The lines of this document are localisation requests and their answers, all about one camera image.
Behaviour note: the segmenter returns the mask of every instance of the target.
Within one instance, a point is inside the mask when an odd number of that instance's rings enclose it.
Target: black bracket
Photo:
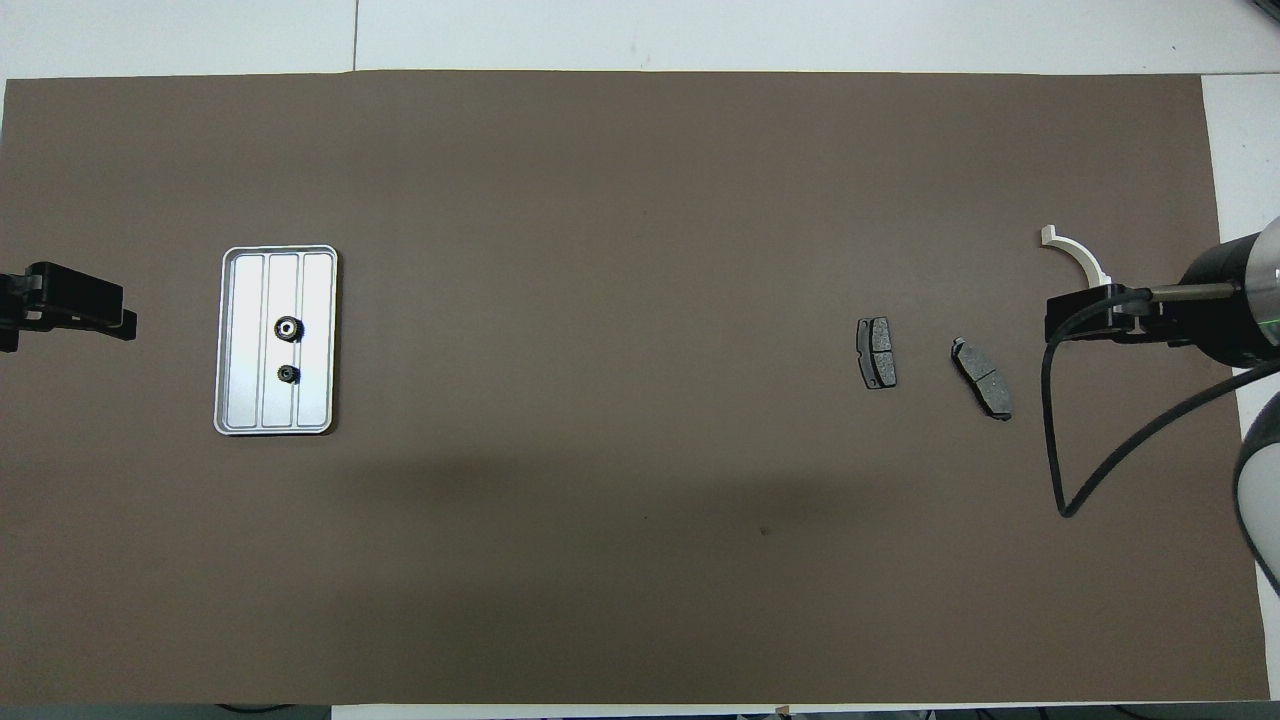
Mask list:
[[[0,274],[0,352],[18,350],[20,331],[95,331],[134,340],[138,316],[124,309],[124,288],[54,263],[20,275]]]
[[[1050,297],[1044,302],[1044,341],[1048,342],[1053,332],[1078,310],[1128,291],[1129,288],[1123,284],[1107,283]],[[1190,343],[1185,333],[1166,314],[1164,304],[1148,301],[1107,307],[1076,325],[1066,340],[1110,340],[1123,345],[1166,342],[1174,347]]]

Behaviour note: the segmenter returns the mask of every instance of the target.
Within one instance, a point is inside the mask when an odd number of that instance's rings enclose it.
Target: metal rod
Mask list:
[[[1152,302],[1190,302],[1225,300],[1240,291],[1235,283],[1164,284],[1151,288]]]

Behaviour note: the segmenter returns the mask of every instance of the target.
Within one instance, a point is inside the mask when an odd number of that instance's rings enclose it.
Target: black clamp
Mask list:
[[[20,275],[0,274],[0,352],[18,350],[19,331],[58,328],[133,340],[138,316],[124,309],[120,286],[55,263],[35,263]]]

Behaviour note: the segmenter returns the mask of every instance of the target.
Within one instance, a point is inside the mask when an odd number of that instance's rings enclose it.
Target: brown mat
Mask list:
[[[3,268],[141,316],[0,356],[0,702],[1266,694],[1230,401],[1064,521],[1036,397],[1042,224],[1133,283],[1216,240],[1196,77],[13,81],[0,163]],[[219,436],[221,254],[317,242],[335,432]],[[1073,483],[1226,377],[1060,363]]]

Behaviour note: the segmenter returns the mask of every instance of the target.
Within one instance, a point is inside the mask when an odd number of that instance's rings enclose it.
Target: metal tray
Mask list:
[[[228,250],[218,311],[218,432],[276,436],[328,430],[333,423],[337,315],[338,252],[333,247]],[[276,334],[282,318],[301,320],[301,333],[293,341]],[[285,365],[297,369],[293,382],[278,377]]]

